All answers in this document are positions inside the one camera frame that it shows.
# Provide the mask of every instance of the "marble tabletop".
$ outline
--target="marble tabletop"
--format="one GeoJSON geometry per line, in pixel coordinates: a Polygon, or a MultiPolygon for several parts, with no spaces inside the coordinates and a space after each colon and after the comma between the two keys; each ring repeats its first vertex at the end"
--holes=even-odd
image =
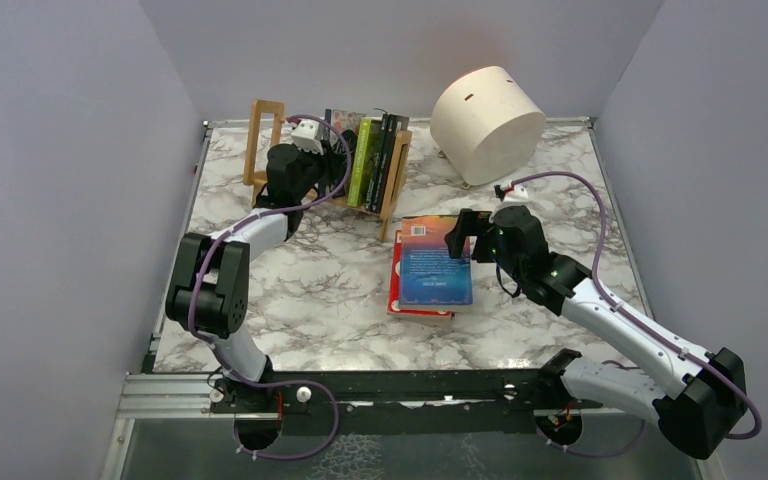
{"type": "MultiPolygon", "coordinates": [[[[490,210],[492,185],[464,188],[439,155],[428,122],[412,121],[407,182],[390,239],[378,241],[379,220],[321,205],[305,213],[290,241],[251,265],[244,327],[279,370],[409,370],[538,367],[563,347],[593,360],[621,355],[586,329],[498,286],[492,265],[473,264],[475,304],[450,326],[431,328],[386,314],[392,235],[403,216],[490,210]]],[[[201,175],[189,230],[223,229],[250,210],[252,189],[242,183],[245,128],[215,129],[201,175]]],[[[288,131],[285,130],[284,141],[288,131]]],[[[259,169],[269,132],[261,131],[259,169]]],[[[593,182],[610,208],[605,181],[587,128],[549,124],[531,159],[509,178],[564,170],[593,182]]],[[[589,265],[599,228],[596,202],[574,181],[544,178],[526,185],[553,250],[589,265]]],[[[600,277],[641,309],[626,245],[611,209],[600,277]]],[[[218,367],[207,346],[177,323],[165,321],[155,372],[202,372],[218,367]]]]}

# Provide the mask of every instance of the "wooden bookshelf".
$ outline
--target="wooden bookshelf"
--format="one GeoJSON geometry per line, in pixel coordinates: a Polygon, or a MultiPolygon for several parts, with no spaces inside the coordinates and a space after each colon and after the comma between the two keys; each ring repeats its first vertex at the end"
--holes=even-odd
{"type": "MultiPolygon", "coordinates": [[[[257,195],[266,185],[266,171],[255,171],[255,156],[257,155],[258,136],[260,135],[260,120],[264,114],[274,115],[272,123],[272,136],[270,138],[270,147],[281,141],[281,127],[284,124],[284,104],[270,100],[255,100],[252,102],[251,120],[249,123],[249,136],[246,147],[245,165],[243,169],[243,183],[252,185],[252,205],[254,205],[257,195]]],[[[329,200],[328,203],[338,207],[348,208],[366,215],[375,215],[381,219],[381,234],[379,240],[384,241],[387,238],[387,229],[390,227],[390,218],[396,209],[396,202],[399,200],[399,192],[405,184],[405,174],[407,172],[406,163],[408,151],[410,150],[412,134],[409,131],[401,131],[396,134],[396,143],[393,147],[393,156],[390,161],[390,170],[387,172],[387,187],[384,189],[384,202],[381,205],[381,211],[378,213],[368,212],[363,207],[352,207],[346,204],[346,197],[339,197],[329,200]]],[[[313,190],[308,194],[309,198],[316,198],[316,192],[313,190]]]]}

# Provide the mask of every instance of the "blue book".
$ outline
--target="blue book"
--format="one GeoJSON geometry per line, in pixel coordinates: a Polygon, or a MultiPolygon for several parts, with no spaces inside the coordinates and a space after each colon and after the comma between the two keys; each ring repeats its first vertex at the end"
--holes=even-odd
{"type": "Polygon", "coordinates": [[[457,220],[453,215],[402,220],[401,308],[463,311],[472,305],[469,244],[461,258],[449,258],[444,239],[457,220]]]}

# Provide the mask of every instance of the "white knob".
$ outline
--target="white knob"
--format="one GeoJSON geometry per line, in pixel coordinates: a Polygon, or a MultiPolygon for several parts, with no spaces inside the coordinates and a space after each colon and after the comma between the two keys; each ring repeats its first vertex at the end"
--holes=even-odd
{"type": "Polygon", "coordinates": [[[310,395],[310,389],[307,387],[299,387],[299,389],[296,391],[296,399],[302,403],[310,400],[310,395]]]}

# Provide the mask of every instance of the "white bucket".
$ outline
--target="white bucket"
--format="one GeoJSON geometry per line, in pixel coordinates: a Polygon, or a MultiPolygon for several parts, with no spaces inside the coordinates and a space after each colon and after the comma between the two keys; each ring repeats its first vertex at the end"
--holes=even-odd
{"type": "Polygon", "coordinates": [[[500,179],[537,147],[546,115],[502,67],[470,72],[443,92],[431,137],[470,185],[500,179]]]}

